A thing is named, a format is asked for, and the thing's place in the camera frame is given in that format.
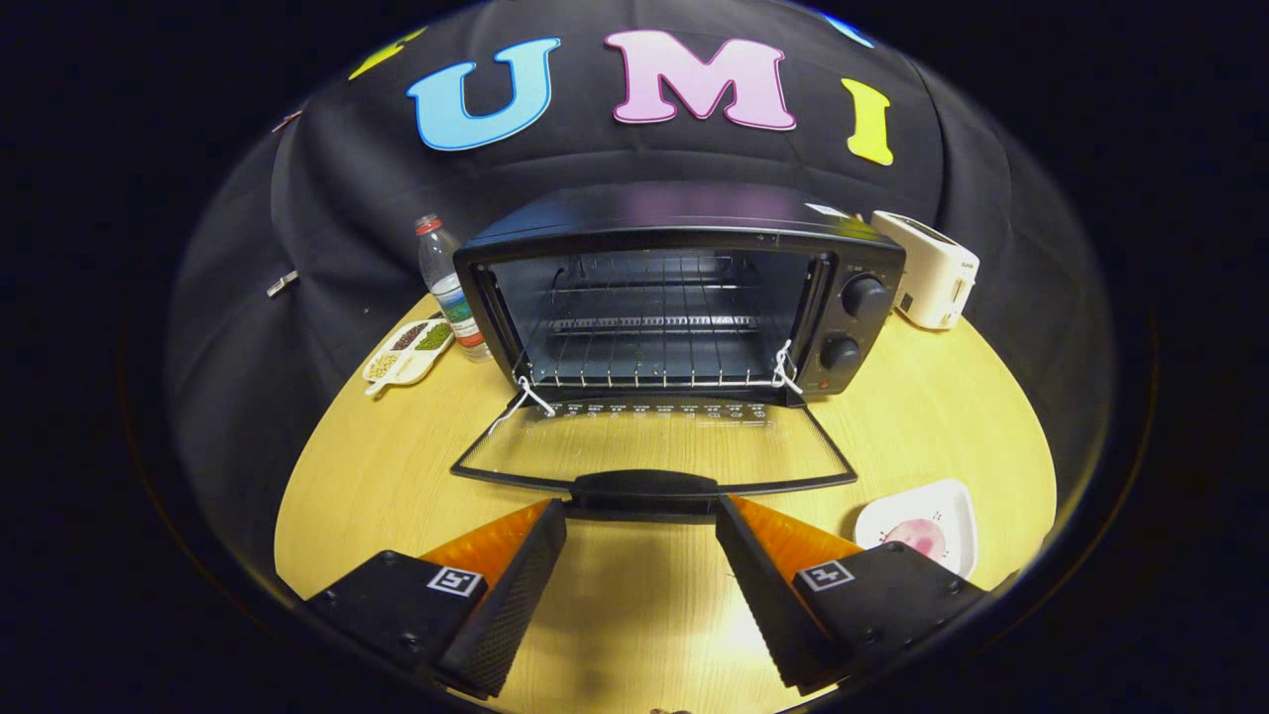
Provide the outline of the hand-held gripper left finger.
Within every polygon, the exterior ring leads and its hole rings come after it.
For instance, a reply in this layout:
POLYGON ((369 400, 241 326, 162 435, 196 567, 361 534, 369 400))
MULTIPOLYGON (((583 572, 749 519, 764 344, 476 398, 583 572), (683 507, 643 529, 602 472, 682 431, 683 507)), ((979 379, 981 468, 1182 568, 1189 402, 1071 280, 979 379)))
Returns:
POLYGON ((543 498, 423 555, 386 548, 307 605, 400 673, 496 698, 565 539, 563 502, 543 498))

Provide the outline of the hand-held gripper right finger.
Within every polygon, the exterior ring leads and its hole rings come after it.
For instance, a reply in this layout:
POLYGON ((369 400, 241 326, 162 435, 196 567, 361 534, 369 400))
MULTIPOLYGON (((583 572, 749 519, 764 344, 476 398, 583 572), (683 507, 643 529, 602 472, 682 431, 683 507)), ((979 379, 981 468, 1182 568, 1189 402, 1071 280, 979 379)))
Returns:
POLYGON ((812 694, 893 670, 987 594, 902 542, 862 548, 725 495, 725 549, 780 682, 812 694))

